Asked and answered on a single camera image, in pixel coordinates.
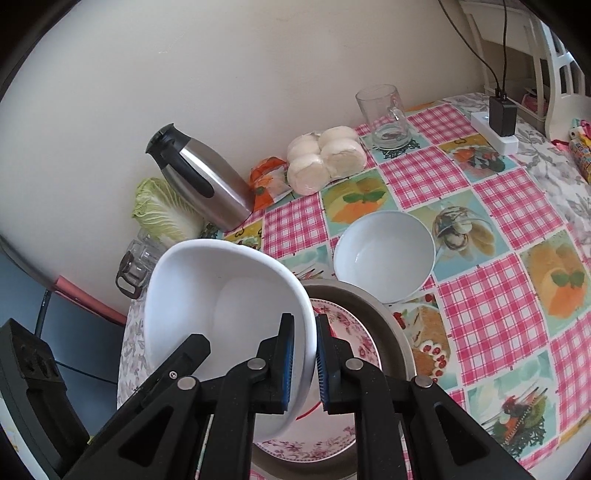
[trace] power strip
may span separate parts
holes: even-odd
[[[519,149],[519,140],[515,135],[501,137],[488,124],[488,112],[472,112],[470,120],[472,126],[480,133],[492,148],[501,155],[513,155]]]

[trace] wall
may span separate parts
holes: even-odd
[[[356,91],[384,82],[409,106],[482,85],[436,0],[82,0],[0,103],[0,233],[125,312],[113,279],[159,127],[245,175],[298,134],[360,123]]]

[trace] pink floral pattern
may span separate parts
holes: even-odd
[[[330,437],[314,443],[311,449],[306,448],[306,442],[288,442],[285,440],[269,440],[259,444],[273,456],[291,462],[317,462],[325,460],[347,449],[355,442],[355,427],[348,426],[343,434]]]
[[[381,368],[378,350],[363,324],[344,308],[325,300],[311,299],[317,314],[325,313],[331,334],[347,340],[353,353]],[[315,377],[310,395],[318,395]],[[318,462],[338,455],[355,443],[352,414],[329,416],[321,407],[301,416],[280,438],[257,445],[289,462]]]

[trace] stainless steel pot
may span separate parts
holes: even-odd
[[[412,379],[416,374],[413,353],[400,325],[375,297],[365,290],[336,280],[304,280],[302,285],[311,299],[328,300],[355,315],[374,339],[382,361],[382,370],[390,377]],[[252,449],[252,464],[269,480],[342,480],[355,475],[357,453],[348,448],[339,455],[311,463],[280,460]]]

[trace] tablecloth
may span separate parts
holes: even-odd
[[[431,277],[413,298],[387,307],[417,371],[531,468],[589,418],[589,186],[522,121],[519,153],[498,155],[467,119],[485,109],[476,93],[411,112],[413,140],[395,152],[372,148],[362,125],[362,173],[319,194],[289,195],[233,232],[210,226],[205,235],[260,249],[304,279],[334,278],[340,234],[367,213],[403,210],[435,233],[443,228]],[[454,221],[459,231],[445,229]],[[144,295],[128,314],[118,406],[151,372]]]

